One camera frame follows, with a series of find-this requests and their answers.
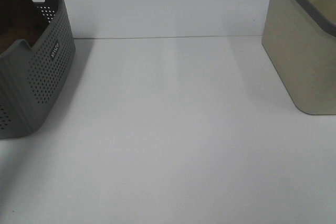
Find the brown towel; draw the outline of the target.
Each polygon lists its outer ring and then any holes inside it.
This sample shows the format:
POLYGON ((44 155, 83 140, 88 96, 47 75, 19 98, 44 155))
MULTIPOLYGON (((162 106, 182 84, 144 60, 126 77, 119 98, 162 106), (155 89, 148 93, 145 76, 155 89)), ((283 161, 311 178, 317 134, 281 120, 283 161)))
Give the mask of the brown towel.
POLYGON ((1 53, 18 39, 32 47, 48 24, 32 0, 1 0, 1 53))

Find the grey perforated laundry basket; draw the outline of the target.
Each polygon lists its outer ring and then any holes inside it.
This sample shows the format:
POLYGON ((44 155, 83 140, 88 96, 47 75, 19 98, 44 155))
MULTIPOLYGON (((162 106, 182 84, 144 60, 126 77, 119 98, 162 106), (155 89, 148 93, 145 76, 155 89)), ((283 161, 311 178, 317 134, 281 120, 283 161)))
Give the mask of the grey perforated laundry basket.
POLYGON ((1 138, 36 132, 58 99, 76 47, 64 0, 35 6, 48 21, 34 46, 15 41, 1 54, 1 138))

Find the beige bin with grey rim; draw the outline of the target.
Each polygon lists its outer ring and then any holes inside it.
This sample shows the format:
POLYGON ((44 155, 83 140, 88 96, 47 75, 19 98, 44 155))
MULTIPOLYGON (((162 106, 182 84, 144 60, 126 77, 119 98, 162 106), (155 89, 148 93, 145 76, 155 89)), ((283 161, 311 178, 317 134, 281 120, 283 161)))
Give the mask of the beige bin with grey rim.
POLYGON ((261 43, 300 111, 335 114, 335 0, 269 0, 261 43))

